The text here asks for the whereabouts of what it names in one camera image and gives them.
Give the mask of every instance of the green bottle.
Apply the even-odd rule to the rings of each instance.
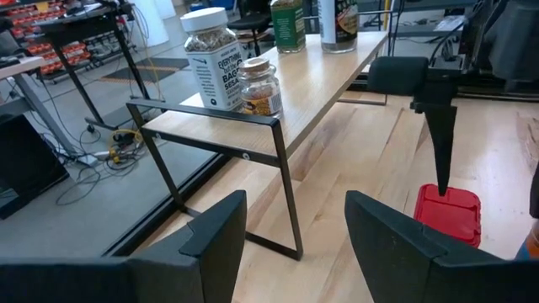
[[[297,53],[305,47],[302,0],[273,0],[271,18],[279,53]]]

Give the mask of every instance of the wooden table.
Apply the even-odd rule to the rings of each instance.
[[[199,94],[181,105],[133,100],[127,104],[141,130],[171,195],[179,208],[189,215],[199,213],[184,205],[153,137],[219,152],[230,157],[260,162],[280,169],[290,214],[296,250],[250,232],[247,239],[296,260],[303,246],[291,185],[288,157],[305,140],[340,95],[382,48],[387,34],[359,33],[355,51],[326,54],[318,35],[307,36],[307,47],[298,54],[280,55],[276,48],[262,57],[277,68],[283,111],[279,118],[224,112],[202,107]],[[168,112],[145,124],[139,107],[166,109]]]

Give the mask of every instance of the red lid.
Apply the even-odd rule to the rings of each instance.
[[[446,196],[438,187],[426,184],[419,189],[414,219],[457,240],[479,247],[481,242],[481,202],[472,192],[448,188]]]

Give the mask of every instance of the floor mat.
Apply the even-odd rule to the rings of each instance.
[[[152,61],[144,59],[136,63],[136,67],[141,74],[142,81],[146,84],[156,83],[166,77],[172,76],[189,65],[187,59],[178,58],[152,58]],[[110,73],[99,79],[102,82],[114,83],[135,83],[135,78],[129,67]]]

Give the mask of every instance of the spice jar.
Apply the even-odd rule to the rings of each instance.
[[[241,99],[246,114],[274,115],[283,104],[275,66],[268,59],[252,58],[239,66]]]
[[[318,0],[318,19],[325,52],[355,50],[358,29],[356,0]]]
[[[279,53],[296,53],[305,47],[302,0],[273,0],[271,18]]]
[[[227,28],[225,8],[205,8],[181,18],[189,34],[185,52],[199,86],[205,107],[234,110],[241,104],[237,69],[242,48]]]

